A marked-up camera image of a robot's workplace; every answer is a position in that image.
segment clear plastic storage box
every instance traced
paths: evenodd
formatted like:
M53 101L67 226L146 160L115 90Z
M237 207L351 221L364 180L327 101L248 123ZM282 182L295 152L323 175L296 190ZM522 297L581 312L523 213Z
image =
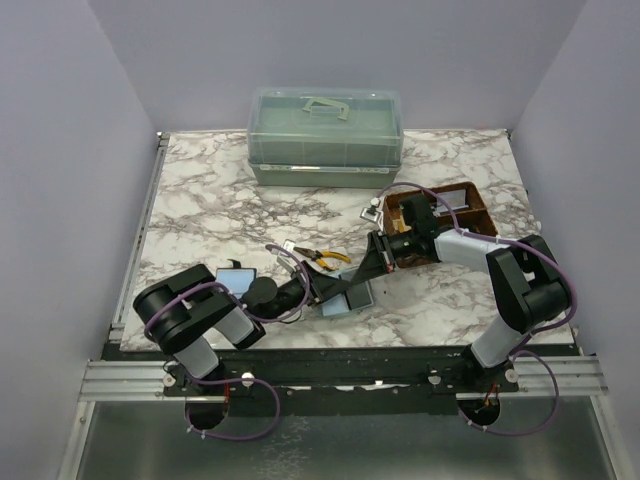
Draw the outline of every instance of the clear plastic storage box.
M263 88L247 131L261 185L380 188L402 160L395 92Z

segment white marble surface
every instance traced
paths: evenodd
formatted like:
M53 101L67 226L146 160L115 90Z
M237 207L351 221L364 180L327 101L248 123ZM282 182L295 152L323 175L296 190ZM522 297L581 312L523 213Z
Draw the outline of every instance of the white marble surface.
M398 181L437 186L476 184L502 236L536 233L506 134L491 131L406 131ZM195 263L215 273L227 259L256 267L278 283L287 279L264 244L340 249L359 263L371 224L359 219L372 190L260 187L247 165L244 132L174 134L169 143L135 277L134 295ZM461 345L473 341L496 314L487 275L435 264L372 281L376 305L339 319L311 309L295 324L270 324L255 348ZM154 350L132 308L125 351ZM207 339L231 348L215 330ZM570 343L567 328L534 342Z

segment lavender wall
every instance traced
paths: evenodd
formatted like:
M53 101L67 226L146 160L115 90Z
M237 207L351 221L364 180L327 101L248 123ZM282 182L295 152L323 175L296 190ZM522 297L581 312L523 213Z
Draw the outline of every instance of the lavender wall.
M158 130L258 86L399 90L407 127L513 128L584 0L89 0Z
M0 15L0 476L56 477L157 138L83 0Z
M577 283L578 338L598 353L632 454L640 452L638 25L636 0L590 0L513 137L543 233Z

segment metal floor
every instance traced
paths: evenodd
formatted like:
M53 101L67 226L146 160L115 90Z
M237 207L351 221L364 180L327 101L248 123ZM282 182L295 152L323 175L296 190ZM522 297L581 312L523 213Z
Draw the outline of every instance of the metal floor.
M496 426L521 429L549 413L550 399L503 401ZM82 480L613 480L588 397L563 398L554 424L525 438L429 415L286 417L249 443L186 433L182 405L99 403L78 478ZM227 433L266 419L230 419Z

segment wooden tray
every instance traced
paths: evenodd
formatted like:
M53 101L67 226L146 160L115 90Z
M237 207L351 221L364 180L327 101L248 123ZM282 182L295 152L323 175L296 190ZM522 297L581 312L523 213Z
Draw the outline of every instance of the wooden tray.
M493 223L491 216L489 215L487 206L484 204L484 201L482 200L477 187L472 182L461 182L451 185L445 185L442 187L433 187L431 188L431 190L433 190L435 193L464 190L466 197L465 203L467 204L467 207L456 210L456 216L458 217L458 223L460 224L460 226L462 228L468 228L472 232L482 233L491 237L495 237L498 234L498 230L496 229L496 226ZM420 192L421 190L411 190L408 192L394 193L385 197L384 203L382 205L382 224L385 233L387 233L388 235L394 235L396 233L402 233L411 230L411 227L405 225L404 221L402 220L400 201ZM432 208L435 210L437 205L436 199L425 194L424 192L422 193L429 198L429 203L431 203ZM453 226L451 215L449 215L448 213L441 214L436 218L438 221L438 226L440 227L444 227L446 225ZM399 268L411 268L419 267L421 265L427 265L434 262L424 257L411 256L398 259L396 263Z

